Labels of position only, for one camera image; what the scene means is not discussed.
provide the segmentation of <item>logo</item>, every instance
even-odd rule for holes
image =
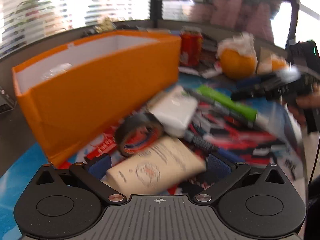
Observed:
[[[162,198],[157,198],[156,200],[154,200],[154,201],[156,201],[157,203],[162,203],[163,201],[165,201],[164,199],[162,199]]]
[[[136,175],[145,187],[152,187],[160,180],[160,171],[153,163],[139,163],[136,167]]]

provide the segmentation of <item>red packaging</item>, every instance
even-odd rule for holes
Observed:
[[[199,64],[203,37],[201,29],[192,26],[184,26],[181,31],[180,64],[187,67],[195,67]]]

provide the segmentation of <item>cardboard box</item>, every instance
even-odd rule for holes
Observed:
[[[180,37],[115,31],[65,44],[13,68],[21,109],[55,166],[178,80]],[[49,80],[59,64],[72,68]]]

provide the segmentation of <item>metal screw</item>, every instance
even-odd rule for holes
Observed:
[[[124,199],[124,196],[120,194],[112,194],[108,197],[108,200],[112,202],[120,202],[120,201],[123,201],[123,199]]]
[[[196,196],[196,200],[200,202],[208,202],[211,200],[211,197],[207,194],[199,194]]]

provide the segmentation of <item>cream tube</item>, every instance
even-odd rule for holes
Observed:
[[[163,137],[107,170],[105,184],[125,195],[153,195],[205,171],[205,161],[179,139]]]

